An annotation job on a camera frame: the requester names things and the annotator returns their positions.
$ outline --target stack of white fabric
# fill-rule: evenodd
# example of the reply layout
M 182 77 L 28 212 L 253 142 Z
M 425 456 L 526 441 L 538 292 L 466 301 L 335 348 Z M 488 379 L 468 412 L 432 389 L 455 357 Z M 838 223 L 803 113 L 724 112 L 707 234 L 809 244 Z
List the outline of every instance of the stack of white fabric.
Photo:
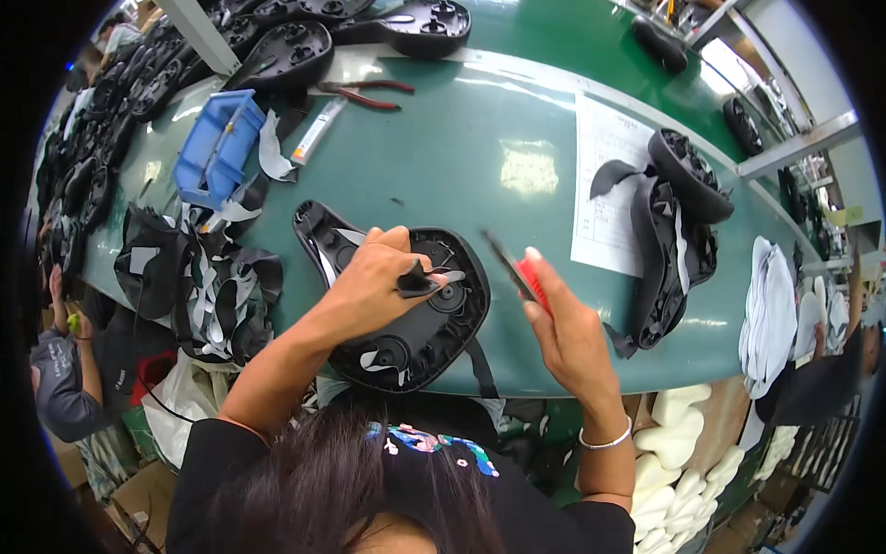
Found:
M 796 332 L 797 306 L 788 261 L 777 245 L 757 237 L 738 341 L 744 386 L 751 399 L 769 391 L 788 361 Z

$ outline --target black cable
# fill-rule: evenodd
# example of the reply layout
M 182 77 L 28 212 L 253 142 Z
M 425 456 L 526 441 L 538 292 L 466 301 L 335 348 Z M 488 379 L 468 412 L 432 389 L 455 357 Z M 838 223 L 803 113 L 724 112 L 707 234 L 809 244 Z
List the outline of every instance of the black cable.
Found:
M 163 402 L 161 402 L 161 401 L 160 401 L 160 398 L 157 398 L 157 395 L 154 394 L 154 392 L 148 387 L 148 384 L 144 382 L 144 379 L 142 378 L 142 374 L 138 371 L 138 356 L 136 355 L 136 344 L 137 344 L 137 343 L 136 343 L 136 325 L 138 325 L 138 310 L 141 309 L 141 307 L 142 307 L 142 292 L 143 292 L 143 291 L 144 291 L 144 281 L 142 281 L 142 285 L 141 285 L 141 286 L 139 287 L 139 289 L 138 289 L 138 303 L 136 304 L 136 319 L 132 322 L 132 362 L 133 362 L 133 369 L 134 369 L 134 371 L 136 372 L 136 376 L 138 377 L 138 380 L 142 382 L 142 386 L 144 387 L 144 390 L 148 391 L 148 394 L 151 395 L 151 398 L 153 398 L 153 399 L 157 402 L 157 404 L 160 405 L 160 407 L 161 407 L 163 410 L 166 410 L 166 411 L 169 412 L 170 414 L 172 414 L 172 415 L 178 417 L 179 419 L 183 419 L 184 421 L 187 421 L 188 423 L 197 423 L 196 421 L 194 421 L 193 419 L 191 419 L 191 418 L 189 418 L 189 417 L 185 417 L 185 416 L 183 416 L 182 414 L 179 414 L 179 413 L 176 413 L 176 412 L 172 411 L 172 410 L 171 410 L 166 404 L 164 404 Z

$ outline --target embroidered design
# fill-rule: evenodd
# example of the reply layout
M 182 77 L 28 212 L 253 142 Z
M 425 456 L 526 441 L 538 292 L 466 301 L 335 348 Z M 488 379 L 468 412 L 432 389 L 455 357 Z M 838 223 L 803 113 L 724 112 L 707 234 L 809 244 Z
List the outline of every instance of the embroidered design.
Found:
M 411 449 L 426 454 L 436 452 L 437 450 L 440 450 L 442 446 L 434 435 L 425 433 L 424 431 L 417 431 L 409 425 L 400 425 L 397 427 L 391 425 L 388 427 L 388 433 L 400 439 L 400 442 Z
M 484 475 L 489 475 L 491 477 L 498 477 L 500 474 L 498 470 L 495 469 L 495 465 L 489 460 L 489 455 L 486 454 L 486 451 L 483 450 L 480 445 L 478 445 L 474 441 L 469 441 L 467 439 L 459 439 L 458 437 L 454 437 L 447 434 L 439 434 L 436 437 L 430 433 L 425 433 L 424 431 L 418 431 L 412 425 L 407 425 L 405 423 L 401 423 L 399 425 L 389 425 L 388 426 L 388 434 L 390 436 L 385 438 L 385 445 L 383 448 L 388 451 L 388 454 L 391 456 L 396 456 L 400 450 L 397 448 L 393 442 L 391 442 L 391 436 L 398 439 L 402 442 L 407 448 L 416 450 L 418 452 L 423 452 L 425 454 L 432 454 L 437 450 L 445 446 L 452 446 L 453 444 L 460 442 L 470 451 L 471 454 L 476 458 L 477 468 Z M 375 439 L 382 433 L 382 426 L 378 422 L 373 421 L 369 424 L 369 430 L 366 432 L 366 440 Z M 461 467 L 467 467 L 468 461 L 464 458 L 459 458 L 455 461 Z
M 371 439 L 375 439 L 378 435 L 382 433 L 382 424 L 377 421 L 373 421 L 369 423 L 369 430 L 366 432 L 366 440 L 369 441 Z
M 385 448 L 385 450 L 388 451 L 388 454 L 390 454 L 391 456 L 397 456 L 397 453 L 400 452 L 400 450 L 397 449 L 397 445 L 395 445 L 393 442 L 391 442 L 391 437 L 388 437 L 385 440 L 384 448 Z

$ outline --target black t-shirt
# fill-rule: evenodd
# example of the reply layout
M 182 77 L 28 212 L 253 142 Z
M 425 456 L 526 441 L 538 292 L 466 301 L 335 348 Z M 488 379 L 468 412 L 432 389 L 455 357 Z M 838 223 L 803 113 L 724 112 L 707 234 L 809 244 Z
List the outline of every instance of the black t-shirt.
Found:
M 385 498 L 387 511 L 428 527 L 435 506 L 430 505 L 433 480 L 425 475 L 425 468 L 427 456 L 434 454 L 414 440 L 423 434 L 418 429 L 389 430 L 392 448 L 386 447 L 384 455 Z M 447 436 L 443 435 L 442 448 L 461 441 Z M 472 466 L 465 469 L 483 474 L 507 552 L 631 552 L 633 521 L 621 506 L 579 502 L 557 509 L 509 460 L 477 445 L 466 446 L 475 456 L 465 460 Z M 213 529 L 204 527 L 204 518 L 215 492 L 254 469 L 269 451 L 254 433 L 220 419 L 199 421 L 191 428 L 169 513 L 170 554 L 209 551 Z
M 840 412 L 859 390 L 861 325 L 840 355 L 824 356 L 794 371 L 785 369 L 774 398 L 772 425 L 819 425 Z

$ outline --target blue plastic bin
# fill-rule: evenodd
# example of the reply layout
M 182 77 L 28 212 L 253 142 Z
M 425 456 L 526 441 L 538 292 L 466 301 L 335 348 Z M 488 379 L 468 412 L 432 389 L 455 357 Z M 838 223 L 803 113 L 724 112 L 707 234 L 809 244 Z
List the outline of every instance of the blue plastic bin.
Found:
M 218 210 L 243 182 L 243 164 L 266 119 L 254 94 L 216 92 L 206 101 L 173 168 L 182 201 Z

